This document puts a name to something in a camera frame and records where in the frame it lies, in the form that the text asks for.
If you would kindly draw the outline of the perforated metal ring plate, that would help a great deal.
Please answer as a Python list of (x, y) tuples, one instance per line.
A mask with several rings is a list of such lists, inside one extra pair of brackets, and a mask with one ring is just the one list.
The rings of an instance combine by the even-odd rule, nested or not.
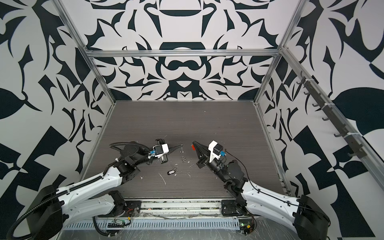
[(181, 146), (180, 154), (181, 154), (182, 162), (185, 163), (187, 161), (187, 159), (185, 157), (185, 152), (184, 152), (183, 146)]

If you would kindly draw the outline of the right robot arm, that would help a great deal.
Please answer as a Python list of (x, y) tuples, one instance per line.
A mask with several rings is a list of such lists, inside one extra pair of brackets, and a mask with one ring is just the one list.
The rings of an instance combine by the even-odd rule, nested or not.
[(192, 148), (199, 158), (197, 166), (208, 167), (225, 184), (238, 213), (270, 219), (297, 233), (301, 240), (328, 238), (331, 220), (310, 197), (289, 197), (258, 186), (240, 160), (227, 161), (229, 153), (216, 141), (208, 146), (194, 141)]

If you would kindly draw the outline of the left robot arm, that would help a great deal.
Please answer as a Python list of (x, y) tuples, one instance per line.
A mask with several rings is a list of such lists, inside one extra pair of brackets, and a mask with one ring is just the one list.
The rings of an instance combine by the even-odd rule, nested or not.
[(115, 188), (131, 181), (140, 172), (139, 165), (151, 165), (154, 160), (168, 162), (168, 155), (182, 147), (170, 147), (164, 139), (157, 139), (149, 148), (137, 142), (117, 142), (109, 147), (120, 153), (120, 157), (107, 165), (95, 176), (75, 184), (54, 188), (43, 188), (29, 209), (19, 217), (7, 232), (8, 240), (15, 240), (17, 227), (26, 221), (29, 234), (20, 240), (49, 240), (64, 227), (84, 219), (97, 216), (120, 217), (131, 213), (126, 201)]

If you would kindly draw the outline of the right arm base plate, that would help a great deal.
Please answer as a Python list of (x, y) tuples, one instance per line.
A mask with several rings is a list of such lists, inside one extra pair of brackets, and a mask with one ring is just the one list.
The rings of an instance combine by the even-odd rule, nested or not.
[(224, 217), (242, 217), (248, 216), (249, 212), (246, 209), (246, 201), (244, 200), (222, 200), (221, 214)]

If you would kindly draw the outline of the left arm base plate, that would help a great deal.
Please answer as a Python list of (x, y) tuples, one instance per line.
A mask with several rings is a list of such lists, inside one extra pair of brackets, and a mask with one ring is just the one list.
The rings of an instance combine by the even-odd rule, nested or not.
[(141, 212), (142, 201), (126, 201), (123, 207), (115, 207), (109, 214), (98, 215), (99, 218), (136, 217)]

